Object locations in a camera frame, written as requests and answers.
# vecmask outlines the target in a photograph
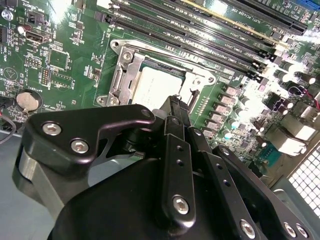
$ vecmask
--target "cable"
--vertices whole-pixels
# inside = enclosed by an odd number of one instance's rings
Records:
[[[3,138],[2,140],[0,140],[0,145],[1,145],[1,144],[5,143],[6,141],[8,141],[15,134],[15,132],[17,130],[17,126],[8,116],[2,115],[1,112],[0,112],[0,119],[5,120],[6,122],[8,122],[12,126],[12,130],[9,133],[9,135],[6,136],[5,138]]]
[[[316,99],[314,98],[314,96],[308,92],[308,90],[304,90],[304,93],[305,93],[309,98],[311,98],[311,99],[313,100],[313,102],[314,102],[314,104],[315,104],[315,106],[316,106],[316,109],[320,110],[320,104],[319,104],[318,100],[316,100]]]

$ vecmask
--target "mounting hole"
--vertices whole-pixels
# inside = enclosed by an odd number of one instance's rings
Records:
[[[224,185],[226,185],[227,187],[230,187],[231,184],[227,181],[227,180],[223,180]]]
[[[143,115],[145,115],[147,118],[150,118],[150,117],[151,117],[150,112],[149,112],[148,110],[146,110],[146,109],[142,109],[142,110],[141,110],[141,113],[142,113]]]
[[[112,43],[112,47],[115,48],[115,49],[119,48],[119,43],[117,41],[114,41]]]
[[[184,151],[184,148],[182,146],[179,146],[179,145],[176,146],[176,149],[178,149],[179,152],[183,152]]]
[[[216,167],[220,170],[224,169],[219,163],[216,164]]]
[[[180,121],[177,118],[172,118],[172,122],[174,122],[177,125],[180,125]]]
[[[176,161],[176,164],[178,164],[180,167],[183,167],[185,165],[184,162],[181,161],[180,159]]]

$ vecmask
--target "green circuit board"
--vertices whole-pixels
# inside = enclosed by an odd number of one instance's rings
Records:
[[[263,91],[259,90],[259,83],[246,76],[246,71],[255,70],[250,64],[250,59],[261,63],[266,62],[263,57],[254,55],[252,51],[246,51],[246,49],[260,49],[268,52],[274,46],[221,19],[214,20],[221,21],[224,27],[213,24],[210,16],[179,1],[113,0],[106,2],[110,3],[109,6],[118,7],[106,8],[103,7],[106,4],[101,6],[96,0],[18,0],[17,6],[0,4],[0,11],[7,10],[13,14],[13,19],[10,21],[0,17],[0,27],[7,29],[6,41],[0,42],[0,96],[16,98],[19,92],[29,89],[39,93],[43,101],[41,107],[33,112],[25,112],[14,104],[4,109],[4,113],[15,122],[24,123],[34,113],[100,107],[97,98],[109,94],[118,59],[118,55],[111,49],[110,42],[114,39],[135,39],[189,60],[196,59],[198,63],[215,70],[217,82],[204,87],[190,114],[191,122],[197,128],[203,128],[214,104],[219,101],[219,94],[225,84],[241,90],[236,103],[228,113],[228,118],[237,117],[233,110],[241,106],[239,99],[242,96],[256,102],[255,107],[250,109],[249,116],[241,120],[245,128],[231,130],[231,126],[225,122],[213,137],[208,138],[208,142],[211,145],[225,144],[239,157],[247,160],[257,158],[261,147],[250,132],[253,128],[252,122],[261,119],[267,121],[265,126],[267,130],[283,117],[280,113],[273,112],[268,115],[261,114],[270,93],[281,94],[293,103],[299,100],[288,96],[288,93],[281,88],[276,76],[268,79]],[[267,37],[273,33],[286,34],[282,28],[228,5],[223,0],[196,0],[195,2]],[[318,60],[320,49],[317,41],[320,35],[320,19],[313,17],[317,12],[299,5],[297,1],[259,0],[257,2],[307,25],[303,35],[288,33],[293,42],[283,50],[282,58],[283,61],[302,63],[306,73],[313,75],[320,73],[320,60]],[[30,23],[30,13],[44,16],[42,24]],[[146,16],[150,19],[152,17],[154,21],[146,21]],[[122,22],[110,23],[107,18]],[[179,20],[182,18],[192,24],[180,24]],[[120,27],[118,23],[130,23],[134,28]],[[25,35],[17,32],[17,27],[21,25],[29,25],[34,30],[49,34],[49,40],[42,44],[29,41]],[[221,37],[201,32],[197,26],[219,33],[219,36],[239,40],[241,42],[239,49],[238,45],[231,45]],[[196,49],[200,49],[201,53],[196,51],[192,53],[191,50]],[[233,54],[236,51],[241,58]],[[232,139],[223,137],[221,132],[223,129],[231,130]]]

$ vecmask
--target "metal bracket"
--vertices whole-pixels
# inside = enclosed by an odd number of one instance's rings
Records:
[[[200,67],[197,63],[186,61],[168,51],[151,46],[138,40],[121,40],[114,39],[110,43],[111,48],[119,55],[114,75],[112,78],[111,88],[107,101],[104,96],[99,96],[97,102],[101,106],[117,106],[130,104],[137,84],[139,82],[139,73],[142,63],[155,63],[160,66],[168,66],[172,71],[180,72],[184,75],[185,80],[180,88],[179,94],[185,103],[192,101],[192,92],[202,91],[205,86],[213,85],[217,79],[212,72]],[[141,52],[151,51],[153,55],[159,55],[182,66],[174,65]]]

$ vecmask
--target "ram slot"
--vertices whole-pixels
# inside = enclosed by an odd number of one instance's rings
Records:
[[[147,29],[144,27],[141,27],[138,24],[135,24],[131,21],[115,18],[112,20],[113,22],[110,22],[111,25],[114,25],[115,28],[122,28],[124,30],[127,30],[131,33],[136,33],[145,36],[146,38],[157,40],[158,42],[162,42],[164,45],[167,45],[171,48],[178,48],[183,50],[186,54],[194,55],[200,59],[204,59],[208,62],[211,62],[216,65],[220,65],[222,68],[232,70],[234,72],[237,72],[238,74],[246,75],[248,70],[245,68],[242,68],[238,66],[237,64],[234,64],[228,60],[225,60],[220,57],[215,57],[214,55],[208,54],[206,52],[203,52],[201,50],[198,50],[197,48],[191,47],[189,45],[183,44],[177,40],[174,40],[172,38],[168,38],[156,31],[153,31],[151,29]]]

